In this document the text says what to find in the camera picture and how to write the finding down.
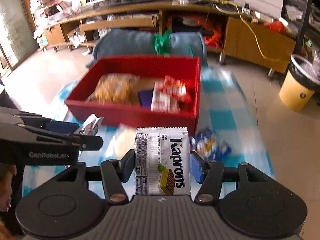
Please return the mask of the person's left hand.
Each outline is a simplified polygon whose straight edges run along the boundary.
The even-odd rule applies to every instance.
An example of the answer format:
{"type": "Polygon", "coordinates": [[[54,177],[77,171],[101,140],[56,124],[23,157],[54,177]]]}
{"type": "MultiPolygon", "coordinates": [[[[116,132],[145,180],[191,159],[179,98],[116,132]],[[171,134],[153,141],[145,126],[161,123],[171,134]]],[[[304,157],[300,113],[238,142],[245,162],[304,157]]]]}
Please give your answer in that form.
{"type": "MultiPolygon", "coordinates": [[[[7,212],[11,208],[11,182],[12,176],[17,172],[15,165],[1,164],[1,212],[7,212]]],[[[1,222],[1,239],[17,239],[1,222]]]]}

